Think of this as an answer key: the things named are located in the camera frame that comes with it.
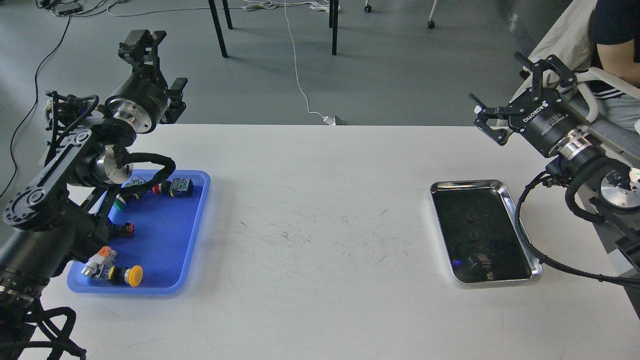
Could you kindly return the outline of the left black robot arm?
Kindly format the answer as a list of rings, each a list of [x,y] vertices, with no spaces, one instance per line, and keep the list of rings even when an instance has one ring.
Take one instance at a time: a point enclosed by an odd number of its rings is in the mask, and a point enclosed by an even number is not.
[[[49,91],[45,111],[52,138],[45,164],[8,202],[2,220],[14,231],[1,246],[1,358],[16,360],[29,348],[49,348],[84,360],[70,340],[76,313],[44,310],[43,289],[70,261],[87,262],[112,237],[130,235],[131,225],[109,219],[118,196],[150,191],[176,169],[158,153],[130,153],[137,135],[173,124],[185,111],[179,77],[169,86],[158,48],[164,30],[133,30],[118,55],[132,71],[101,104],[99,97]]]

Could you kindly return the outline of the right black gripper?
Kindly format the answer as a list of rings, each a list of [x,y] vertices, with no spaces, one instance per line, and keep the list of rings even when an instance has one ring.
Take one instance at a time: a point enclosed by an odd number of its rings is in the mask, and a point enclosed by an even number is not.
[[[529,73],[514,94],[515,100],[509,105],[487,107],[469,93],[477,105],[473,123],[499,146],[505,146],[510,135],[518,132],[542,156],[553,157],[558,154],[558,143],[567,134],[588,125],[586,118],[553,89],[558,85],[571,88],[578,77],[554,54],[536,62],[519,51],[514,57]]]

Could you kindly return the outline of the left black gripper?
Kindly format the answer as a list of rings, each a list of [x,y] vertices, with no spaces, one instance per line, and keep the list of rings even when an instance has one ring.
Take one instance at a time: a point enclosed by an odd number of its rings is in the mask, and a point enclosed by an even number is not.
[[[186,110],[183,101],[187,77],[178,77],[167,89],[160,70],[158,49],[165,30],[132,30],[119,44],[119,57],[130,64],[132,73],[105,101],[115,119],[130,124],[136,133],[150,133],[158,123],[173,125]]]

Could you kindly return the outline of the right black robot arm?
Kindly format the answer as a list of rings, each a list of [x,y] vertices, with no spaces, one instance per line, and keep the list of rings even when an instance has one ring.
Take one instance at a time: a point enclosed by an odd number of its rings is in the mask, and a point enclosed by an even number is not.
[[[546,169],[525,187],[515,209],[521,216],[526,197],[537,185],[565,188],[564,201],[572,214],[589,223],[612,228],[610,259],[618,275],[608,276],[572,268],[542,253],[529,241],[526,247],[539,260],[558,271],[624,287],[639,287],[639,228],[630,217],[639,214],[639,171],[608,157],[590,121],[562,97],[563,90],[586,92],[586,73],[574,73],[556,55],[531,61],[521,52],[515,59],[528,72],[530,84],[508,104],[487,107],[477,96],[474,125],[499,146],[513,133],[522,136],[542,157],[551,158]]]

